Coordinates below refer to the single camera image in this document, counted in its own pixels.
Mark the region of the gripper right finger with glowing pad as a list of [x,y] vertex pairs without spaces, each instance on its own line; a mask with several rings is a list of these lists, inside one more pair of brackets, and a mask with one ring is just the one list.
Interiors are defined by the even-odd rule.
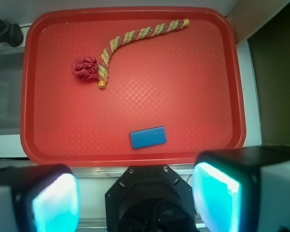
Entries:
[[290,147],[204,151],[192,194],[211,232],[290,232]]

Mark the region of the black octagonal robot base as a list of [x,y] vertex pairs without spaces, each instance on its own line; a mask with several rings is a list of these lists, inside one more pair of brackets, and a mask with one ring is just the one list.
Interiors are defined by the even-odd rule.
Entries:
[[131,166],[105,194],[109,232],[196,232],[191,186],[167,165]]

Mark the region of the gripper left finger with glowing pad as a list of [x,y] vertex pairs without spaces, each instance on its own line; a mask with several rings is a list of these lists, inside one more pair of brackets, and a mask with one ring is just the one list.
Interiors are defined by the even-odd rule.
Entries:
[[0,168],[0,232],[74,232],[77,178],[63,164]]

